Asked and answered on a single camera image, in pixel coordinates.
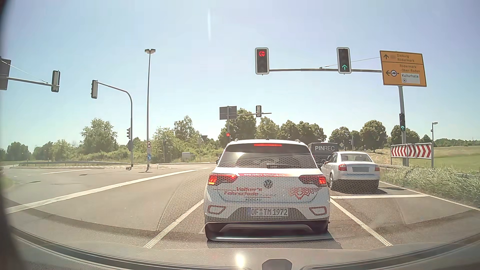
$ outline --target rear window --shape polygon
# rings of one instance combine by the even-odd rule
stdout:
[[[259,143],[228,146],[218,167],[312,169],[317,168],[317,165],[306,146]]]
[[[372,162],[367,154],[342,154],[342,161],[366,161]]]

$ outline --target dashed lane line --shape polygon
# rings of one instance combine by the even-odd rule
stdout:
[[[412,198],[429,197],[427,194],[407,194],[407,195],[352,195],[352,196],[330,196],[332,199],[373,199],[373,198]]]
[[[390,243],[388,240],[386,240],[383,236],[379,235],[376,231],[374,231],[372,228],[370,228],[367,224],[363,223],[361,220],[359,220],[357,217],[352,215],[352,213],[348,212],[345,208],[343,208],[341,205],[339,205],[337,202],[334,200],[330,200],[330,202],[335,205],[340,211],[344,212],[349,218],[353,219],[360,227],[362,227],[364,230],[366,230],[368,233],[370,233],[373,237],[375,237],[378,241],[380,241],[382,244],[385,246],[391,246],[393,245]]]
[[[204,200],[202,199],[201,201],[197,202],[196,205],[192,206],[192,208],[188,209],[185,213],[183,213],[179,218],[177,218],[174,222],[172,222],[169,226],[167,226],[165,229],[163,229],[159,234],[157,234],[154,238],[152,238],[148,243],[144,245],[144,248],[152,248],[155,246],[156,243],[158,243],[160,240],[162,240],[165,235],[167,235],[173,228],[175,228],[182,220],[184,220],[190,213],[192,213],[195,209],[197,209],[200,205],[204,203]]]
[[[172,173],[166,173],[166,174],[156,175],[156,176],[152,176],[152,177],[136,179],[136,180],[127,181],[127,182],[118,183],[118,184],[111,184],[111,185],[107,185],[107,186],[104,186],[104,187],[99,187],[99,188],[94,188],[94,189],[90,189],[90,190],[80,191],[80,192],[76,192],[76,193],[72,193],[72,194],[68,194],[68,195],[63,195],[63,196],[59,196],[59,197],[55,197],[55,198],[51,198],[51,199],[46,199],[46,200],[42,200],[42,201],[38,201],[38,202],[32,202],[32,203],[21,204],[21,205],[9,207],[9,208],[5,209],[5,212],[7,214],[11,214],[11,213],[19,212],[19,211],[22,211],[22,210],[27,210],[27,209],[51,204],[51,203],[54,203],[54,202],[64,201],[64,200],[68,200],[68,199],[72,199],[72,198],[76,198],[76,197],[80,197],[80,196],[84,196],[84,195],[88,195],[88,194],[92,194],[92,193],[97,193],[97,192],[109,190],[109,189],[116,188],[116,187],[121,187],[121,186],[129,185],[129,184],[135,184],[135,183],[140,183],[140,182],[143,182],[143,181],[152,180],[152,179],[172,176],[172,175],[186,173],[186,172],[195,172],[195,171],[197,171],[197,170],[172,172]]]
[[[83,170],[71,170],[71,171],[61,171],[61,172],[78,172],[78,171],[89,171],[91,169],[83,169]],[[42,174],[52,174],[52,173],[61,173],[61,172],[44,172]]]
[[[400,186],[397,186],[397,185],[394,185],[394,184],[390,184],[390,183],[387,183],[387,182],[383,182],[383,181],[380,181],[380,182],[381,182],[381,183],[384,183],[384,184],[389,184],[389,185],[391,185],[391,186],[393,186],[393,187],[400,187]],[[447,200],[447,199],[444,199],[444,198],[440,198],[440,197],[436,197],[436,196],[429,195],[429,194],[426,194],[426,193],[422,193],[422,192],[420,192],[420,191],[411,190],[411,189],[404,188],[404,187],[402,187],[402,188],[405,189],[405,190],[411,191],[411,192],[415,192],[415,193],[418,193],[418,194],[426,195],[426,196],[429,196],[429,197],[432,197],[432,198],[435,198],[435,199],[439,199],[439,200],[442,200],[442,201],[446,201],[446,202],[449,202],[449,203],[457,204],[457,205],[460,205],[460,206],[464,206],[464,207],[467,207],[467,208],[470,208],[470,209],[474,209],[474,210],[480,211],[480,208],[477,208],[477,207],[473,207],[473,206],[466,205],[466,204],[463,204],[463,203],[457,203],[457,202],[454,202],[454,201],[451,201],[451,200]]]

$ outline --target yellow direction sign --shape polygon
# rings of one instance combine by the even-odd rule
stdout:
[[[380,59],[384,86],[427,86],[421,53],[381,50]]]

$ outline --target rear windshield wiper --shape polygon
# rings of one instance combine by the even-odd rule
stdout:
[[[290,168],[300,168],[300,165],[290,165],[283,163],[268,163],[267,169],[290,169]]]

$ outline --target asphalt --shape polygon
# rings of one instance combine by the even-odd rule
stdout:
[[[202,199],[215,164],[128,170],[4,169],[12,226],[39,237],[97,249],[123,244],[151,249],[319,248],[370,250],[450,242],[480,233],[480,210],[403,187],[331,191],[328,234],[295,242],[214,242],[204,234]]]

